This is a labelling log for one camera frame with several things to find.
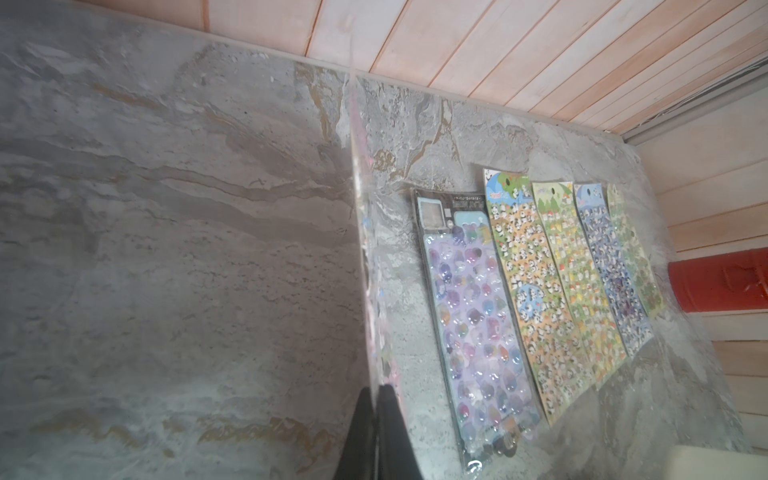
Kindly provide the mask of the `panda sticker sheet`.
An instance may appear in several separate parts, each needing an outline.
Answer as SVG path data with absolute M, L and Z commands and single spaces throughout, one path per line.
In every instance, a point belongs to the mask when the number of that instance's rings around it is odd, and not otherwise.
M 592 366 L 570 315 L 529 178 L 486 168 L 484 191 L 524 352 L 553 425 L 593 384 Z

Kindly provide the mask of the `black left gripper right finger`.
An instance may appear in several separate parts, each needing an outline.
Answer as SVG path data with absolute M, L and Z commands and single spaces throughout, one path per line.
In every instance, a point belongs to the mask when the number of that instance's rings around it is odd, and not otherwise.
M 422 480 L 396 391 L 391 384 L 379 386 L 376 415 L 378 479 Z

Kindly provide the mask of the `pink cartoon sticker sheet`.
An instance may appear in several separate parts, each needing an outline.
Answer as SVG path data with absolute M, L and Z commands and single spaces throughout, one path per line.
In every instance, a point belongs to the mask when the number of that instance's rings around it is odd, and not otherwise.
M 360 246 L 363 313 L 371 401 L 378 403 L 379 390 L 397 385 L 385 293 L 382 288 L 383 264 L 380 260 L 377 228 L 376 182 L 373 158 L 368 151 L 367 131 L 357 87 L 349 91 L 350 146 L 353 166 L 354 203 Z

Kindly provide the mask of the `white plastic storage box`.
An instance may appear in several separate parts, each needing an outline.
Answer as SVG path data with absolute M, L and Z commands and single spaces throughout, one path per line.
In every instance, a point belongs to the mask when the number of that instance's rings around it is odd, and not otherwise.
M 734 451 L 675 446 L 662 469 L 666 480 L 767 480 L 767 457 Z

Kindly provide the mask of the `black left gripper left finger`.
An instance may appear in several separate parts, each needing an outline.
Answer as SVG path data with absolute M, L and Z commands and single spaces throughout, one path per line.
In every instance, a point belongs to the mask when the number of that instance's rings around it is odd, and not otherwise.
M 334 480 L 373 480 L 377 471 L 376 412 L 371 389 L 358 396 Z

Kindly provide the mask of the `puffy gem sticker sheet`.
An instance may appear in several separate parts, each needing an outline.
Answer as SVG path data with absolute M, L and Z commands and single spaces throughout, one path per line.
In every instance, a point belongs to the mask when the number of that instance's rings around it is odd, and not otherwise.
M 412 191 L 435 338 L 465 472 L 512 457 L 542 419 L 480 194 Z

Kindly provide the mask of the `blue penguin sticker sheet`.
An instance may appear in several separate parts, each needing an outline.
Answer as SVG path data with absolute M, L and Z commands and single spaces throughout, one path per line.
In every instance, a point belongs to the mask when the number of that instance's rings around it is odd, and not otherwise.
M 622 341 L 628 355 L 634 358 L 653 332 L 625 264 L 603 186 L 576 184 L 575 202 Z

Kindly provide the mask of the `green frog sticker sheet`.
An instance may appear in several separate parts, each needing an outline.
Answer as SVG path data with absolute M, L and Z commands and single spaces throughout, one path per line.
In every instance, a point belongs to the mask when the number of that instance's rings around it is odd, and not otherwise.
M 648 318 L 653 319 L 664 310 L 664 298 L 656 282 L 650 259 L 629 216 L 627 203 L 616 184 L 608 185 L 607 202 L 635 293 Z

